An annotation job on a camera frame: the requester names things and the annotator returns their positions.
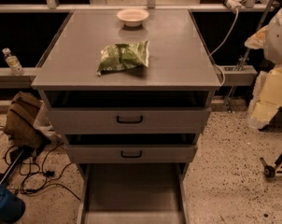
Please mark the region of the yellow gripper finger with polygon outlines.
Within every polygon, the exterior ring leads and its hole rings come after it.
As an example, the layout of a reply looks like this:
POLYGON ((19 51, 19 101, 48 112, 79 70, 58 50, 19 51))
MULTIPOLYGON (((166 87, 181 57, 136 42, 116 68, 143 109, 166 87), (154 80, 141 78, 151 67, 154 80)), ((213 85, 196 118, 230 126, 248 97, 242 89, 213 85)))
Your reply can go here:
POLYGON ((257 76, 247 111, 248 126, 254 129, 264 128, 281 107, 282 64, 278 64, 270 72, 261 71, 257 76))
POLYGON ((260 28, 259 31, 245 41, 245 46, 249 49, 264 49, 267 30, 267 25, 260 28))

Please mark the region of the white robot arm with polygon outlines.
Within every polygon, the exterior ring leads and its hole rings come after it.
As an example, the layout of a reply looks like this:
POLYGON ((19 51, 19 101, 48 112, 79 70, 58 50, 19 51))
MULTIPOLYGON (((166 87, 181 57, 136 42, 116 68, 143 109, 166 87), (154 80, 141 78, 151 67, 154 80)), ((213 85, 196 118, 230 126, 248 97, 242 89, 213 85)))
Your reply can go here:
POLYGON ((266 74, 260 93, 253 91, 248 126, 262 129, 282 107, 282 8, 266 26, 246 40, 245 46, 250 49, 263 49, 264 58, 275 65, 266 74))

